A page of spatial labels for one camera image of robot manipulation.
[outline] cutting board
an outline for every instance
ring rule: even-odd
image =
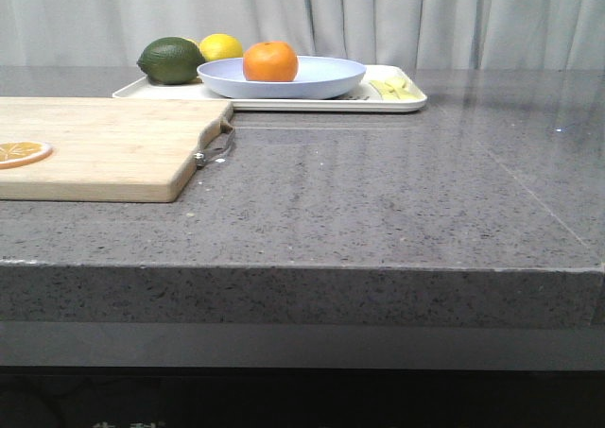
[[[53,146],[41,161],[0,169],[0,199],[173,201],[200,141],[232,115],[222,99],[0,97],[0,143]]]

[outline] curtain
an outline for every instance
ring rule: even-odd
[[[406,70],[605,68],[605,0],[0,0],[3,65],[133,66],[217,32]]]

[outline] gray countertop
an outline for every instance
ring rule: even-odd
[[[603,73],[408,74],[416,113],[238,111],[174,203],[0,200],[5,330],[605,324]],[[0,95],[139,76],[2,67]]]

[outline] white tray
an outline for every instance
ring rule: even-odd
[[[231,99],[233,108],[239,111],[391,111],[407,112],[421,109],[426,104],[424,94],[414,81],[396,66],[368,65],[361,83],[348,93],[328,100],[308,99]],[[389,77],[404,77],[407,89],[418,99],[383,100],[370,85],[370,80]],[[184,85],[166,86],[150,83],[141,77],[130,85],[112,94],[112,97],[135,97],[143,99],[224,99],[213,93],[196,79]]]

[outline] light blue bowl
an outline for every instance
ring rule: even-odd
[[[208,88],[235,99],[329,99],[349,92],[365,73],[366,66],[359,62],[326,57],[299,57],[299,72],[292,81],[247,81],[241,58],[198,67]]]

